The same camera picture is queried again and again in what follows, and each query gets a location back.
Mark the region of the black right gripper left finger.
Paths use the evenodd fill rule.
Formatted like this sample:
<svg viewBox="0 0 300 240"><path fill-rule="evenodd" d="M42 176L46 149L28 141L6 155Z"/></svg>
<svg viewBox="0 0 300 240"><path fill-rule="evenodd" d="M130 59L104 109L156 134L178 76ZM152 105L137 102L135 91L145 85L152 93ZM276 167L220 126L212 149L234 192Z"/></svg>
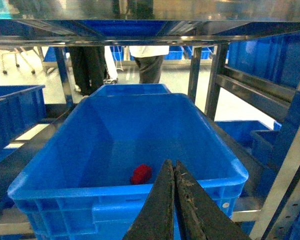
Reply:
<svg viewBox="0 0 300 240"><path fill-rule="evenodd" d="M150 193L129 227L124 240L172 240L174 238L175 175L166 159Z"/></svg>

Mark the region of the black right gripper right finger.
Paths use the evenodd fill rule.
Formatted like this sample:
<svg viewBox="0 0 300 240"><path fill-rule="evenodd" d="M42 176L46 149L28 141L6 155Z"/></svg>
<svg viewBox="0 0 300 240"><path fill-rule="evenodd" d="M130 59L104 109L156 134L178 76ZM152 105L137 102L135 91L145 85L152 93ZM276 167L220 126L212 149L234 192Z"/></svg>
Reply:
<svg viewBox="0 0 300 240"><path fill-rule="evenodd" d="M249 240L211 199L186 167L174 167L175 210L182 240Z"/></svg>

